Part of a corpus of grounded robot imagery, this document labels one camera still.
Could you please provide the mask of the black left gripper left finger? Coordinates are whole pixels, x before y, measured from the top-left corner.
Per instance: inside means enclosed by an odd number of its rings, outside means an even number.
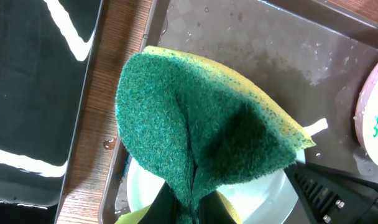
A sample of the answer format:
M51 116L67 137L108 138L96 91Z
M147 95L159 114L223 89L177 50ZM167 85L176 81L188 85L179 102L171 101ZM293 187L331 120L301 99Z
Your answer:
M139 224L176 224L181 203L165 182Z

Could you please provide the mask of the green yellow sponge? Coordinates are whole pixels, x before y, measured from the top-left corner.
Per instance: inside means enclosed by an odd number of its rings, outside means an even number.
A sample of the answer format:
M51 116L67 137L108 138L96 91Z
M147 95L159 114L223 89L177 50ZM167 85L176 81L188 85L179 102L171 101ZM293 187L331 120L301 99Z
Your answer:
M116 92L118 134L196 223L200 200L293 164L311 136L235 70L198 55L148 46L124 65Z

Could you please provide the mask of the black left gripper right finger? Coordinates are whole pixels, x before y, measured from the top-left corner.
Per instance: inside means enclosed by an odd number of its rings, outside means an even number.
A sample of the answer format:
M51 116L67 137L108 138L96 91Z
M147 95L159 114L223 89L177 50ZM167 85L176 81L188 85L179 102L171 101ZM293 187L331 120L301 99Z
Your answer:
M200 200L198 207L199 224L236 224L233 217L223 205L217 191Z

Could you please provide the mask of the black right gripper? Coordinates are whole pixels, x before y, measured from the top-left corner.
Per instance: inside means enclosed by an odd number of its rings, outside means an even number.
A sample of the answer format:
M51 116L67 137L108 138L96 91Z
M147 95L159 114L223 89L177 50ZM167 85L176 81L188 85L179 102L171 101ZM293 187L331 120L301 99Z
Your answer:
M378 224L378 183L372 179L302 162L284 172L311 223Z

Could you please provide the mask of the black water tray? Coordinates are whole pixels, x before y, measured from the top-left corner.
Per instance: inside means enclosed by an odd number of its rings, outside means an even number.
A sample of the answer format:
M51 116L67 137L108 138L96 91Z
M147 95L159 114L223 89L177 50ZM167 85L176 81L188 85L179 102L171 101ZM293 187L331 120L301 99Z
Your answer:
M104 0L0 0L0 223L55 223Z

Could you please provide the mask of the white plate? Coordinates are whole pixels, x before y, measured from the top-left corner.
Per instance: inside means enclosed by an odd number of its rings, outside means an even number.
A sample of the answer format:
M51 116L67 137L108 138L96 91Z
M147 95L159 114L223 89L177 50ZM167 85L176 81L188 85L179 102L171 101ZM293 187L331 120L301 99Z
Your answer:
M378 63L359 93L354 124L359 143L378 166Z
M127 173L130 210L136 212L153 203L164 182L131 159ZM281 224L298 200L296 191L282 170L243 184L222 185L218 192L231 202L243 223Z

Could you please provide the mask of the grey serving tray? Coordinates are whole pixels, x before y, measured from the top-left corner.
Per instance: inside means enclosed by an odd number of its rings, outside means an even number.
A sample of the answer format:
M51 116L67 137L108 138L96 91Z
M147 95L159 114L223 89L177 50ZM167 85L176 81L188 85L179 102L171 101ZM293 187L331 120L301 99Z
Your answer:
M208 58L258 86L315 143L298 151L294 163L378 183L378 166L359 143L354 124L359 93L378 63L376 24L328 1L154 1L138 53L148 46ZM129 208L131 159L118 134L100 223L139 223L151 206ZM243 223L215 191L234 221ZM299 199L284 222L311 223Z

